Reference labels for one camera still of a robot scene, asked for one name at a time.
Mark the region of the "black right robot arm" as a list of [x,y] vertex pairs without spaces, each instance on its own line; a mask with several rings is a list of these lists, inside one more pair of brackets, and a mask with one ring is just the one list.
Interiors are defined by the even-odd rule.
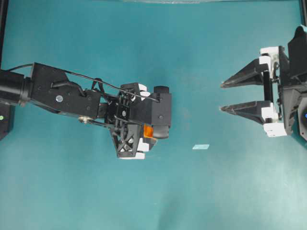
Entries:
[[307,28],[300,25],[288,43],[266,47],[260,56],[221,84],[222,89],[261,85],[262,101],[221,107],[221,111],[253,120],[269,137],[289,136],[298,123],[299,135],[307,138]]

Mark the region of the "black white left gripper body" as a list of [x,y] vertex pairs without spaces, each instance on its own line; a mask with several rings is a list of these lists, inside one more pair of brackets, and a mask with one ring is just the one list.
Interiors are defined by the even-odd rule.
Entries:
[[144,123],[131,119],[131,108],[150,95],[147,87],[140,83],[121,85],[118,95],[108,96],[105,123],[115,145],[117,157],[122,160],[144,160],[156,140],[151,143],[143,136]]

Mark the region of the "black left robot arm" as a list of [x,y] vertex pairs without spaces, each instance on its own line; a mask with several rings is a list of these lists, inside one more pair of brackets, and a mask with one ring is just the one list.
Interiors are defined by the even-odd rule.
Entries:
[[143,121],[130,120],[132,105],[150,97],[147,87],[139,83],[123,84],[118,95],[104,91],[100,78],[92,80],[90,89],[69,80],[67,70],[33,63],[30,77],[14,69],[0,71],[0,103],[31,103],[51,113],[76,117],[84,124],[109,130],[117,157],[143,160],[157,143],[153,128]]

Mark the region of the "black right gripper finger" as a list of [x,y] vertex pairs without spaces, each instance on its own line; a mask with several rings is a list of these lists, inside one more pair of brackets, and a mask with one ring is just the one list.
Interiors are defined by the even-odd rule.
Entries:
[[222,112],[232,115],[241,116],[243,118],[253,120],[261,125],[272,123],[271,117],[264,118],[262,116],[262,108],[269,107],[270,101],[252,101],[247,103],[240,103],[234,105],[227,105],[220,108]]
[[260,56],[247,64],[238,73],[225,80],[220,88],[232,88],[247,85],[263,85],[272,88],[272,59]]

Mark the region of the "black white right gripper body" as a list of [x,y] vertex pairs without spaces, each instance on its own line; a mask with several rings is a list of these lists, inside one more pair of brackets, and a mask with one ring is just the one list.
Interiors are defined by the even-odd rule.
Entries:
[[272,123],[263,125],[269,137],[291,135],[295,115],[304,96],[307,95],[307,53],[302,49],[293,49],[287,56],[282,46],[260,49],[260,56],[272,59],[271,82],[277,83],[278,99],[276,110],[274,103],[262,108],[264,118],[271,117]]

